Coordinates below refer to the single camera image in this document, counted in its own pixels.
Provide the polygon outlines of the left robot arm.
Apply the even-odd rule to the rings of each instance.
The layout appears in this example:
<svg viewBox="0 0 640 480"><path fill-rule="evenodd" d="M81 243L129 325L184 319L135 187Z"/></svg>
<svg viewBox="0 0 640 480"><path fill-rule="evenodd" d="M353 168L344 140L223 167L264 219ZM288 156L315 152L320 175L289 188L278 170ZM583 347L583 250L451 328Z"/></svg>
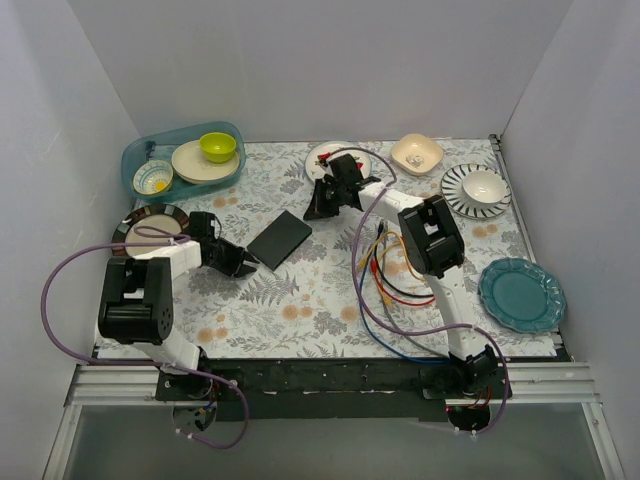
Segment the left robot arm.
<svg viewBox="0 0 640 480"><path fill-rule="evenodd" d="M202 349L174 326L173 282L200 267L242 278L258 265L248 250L222 238L220 227L214 214L194 212L188 241L171 239L143 255L110 259L98 313L102 337L132 346L161 370L178 374L178 387L193 400L211 392L213 377L199 366L205 357Z"/></svg>

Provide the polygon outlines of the black network switch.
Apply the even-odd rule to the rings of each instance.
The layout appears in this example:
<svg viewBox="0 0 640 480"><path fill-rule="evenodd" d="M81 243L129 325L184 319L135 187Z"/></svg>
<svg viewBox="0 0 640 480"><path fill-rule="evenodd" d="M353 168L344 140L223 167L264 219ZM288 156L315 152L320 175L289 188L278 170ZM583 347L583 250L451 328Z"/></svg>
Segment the black network switch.
<svg viewBox="0 0 640 480"><path fill-rule="evenodd" d="M247 246L248 252L275 271L312 233L289 211L282 212Z"/></svg>

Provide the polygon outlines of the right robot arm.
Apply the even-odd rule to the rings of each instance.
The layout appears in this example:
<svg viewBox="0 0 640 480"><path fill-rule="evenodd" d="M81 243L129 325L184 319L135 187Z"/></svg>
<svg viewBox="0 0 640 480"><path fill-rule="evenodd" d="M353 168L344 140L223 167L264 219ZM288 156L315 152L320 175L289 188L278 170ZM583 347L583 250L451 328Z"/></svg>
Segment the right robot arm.
<svg viewBox="0 0 640 480"><path fill-rule="evenodd" d="M335 217L343 206L363 213L352 244L353 283L358 283L356 254L361 231L368 217L375 214L400 227L409 263L431 288L443 325L431 330L404 331L377 317L361 294L357 295L359 305L374 322L398 335L445 332L454 369L454 389L464 397L479 395L497 371L500 350L487 332L472 323L474 312L464 285L464 240L443 197L434 195L424 199L394 189L396 175L388 182L375 176L365 178L354 157L344 148L327 154L320 165L325 175L314 183L304 218Z"/></svg>

